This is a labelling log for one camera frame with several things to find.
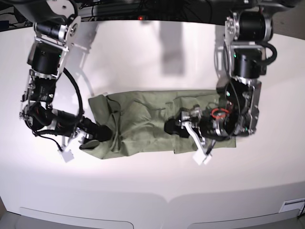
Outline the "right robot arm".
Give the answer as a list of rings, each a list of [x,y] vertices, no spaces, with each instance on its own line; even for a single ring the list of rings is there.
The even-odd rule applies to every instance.
[[[36,137],[77,137],[80,144],[105,142],[112,131],[84,116],[80,89],[65,65],[81,23],[73,0],[10,0],[8,2],[28,21],[35,32],[27,63],[30,66],[26,89],[21,98],[19,117]],[[54,109],[56,83],[67,76],[78,99],[77,114]]]

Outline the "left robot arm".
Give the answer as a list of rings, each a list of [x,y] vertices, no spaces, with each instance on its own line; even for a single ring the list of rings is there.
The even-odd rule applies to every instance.
[[[230,11],[223,44],[226,104],[180,111],[165,122],[166,133],[193,138],[198,149],[209,156],[217,142],[256,132],[262,86],[259,78],[277,58],[277,50],[269,42],[273,36],[273,6],[266,0],[246,0]]]

